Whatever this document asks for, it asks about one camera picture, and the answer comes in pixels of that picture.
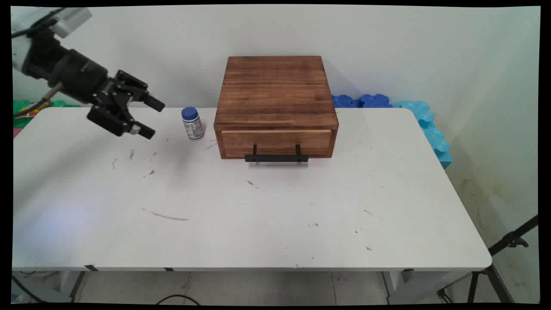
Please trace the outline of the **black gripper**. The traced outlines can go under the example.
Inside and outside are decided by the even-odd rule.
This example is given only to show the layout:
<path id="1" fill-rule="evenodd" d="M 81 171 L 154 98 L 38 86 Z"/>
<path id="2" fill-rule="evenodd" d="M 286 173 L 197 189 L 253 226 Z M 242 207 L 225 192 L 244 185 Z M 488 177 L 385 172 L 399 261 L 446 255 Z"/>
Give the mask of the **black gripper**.
<path id="1" fill-rule="evenodd" d="M 25 48 L 22 74 L 47 81 L 49 87 L 61 85 L 61 92 L 79 102 L 94 104 L 88 120 L 106 131 L 123 136 L 140 135 L 151 139 L 156 131 L 136 121 L 129 112 L 130 102 L 143 102 L 161 112 L 165 104 L 148 90 L 148 84 L 118 70 L 114 79 L 108 70 L 75 49 L 63 47 L 54 33 L 35 33 L 20 38 Z M 116 81 L 113 95 L 109 88 Z"/>

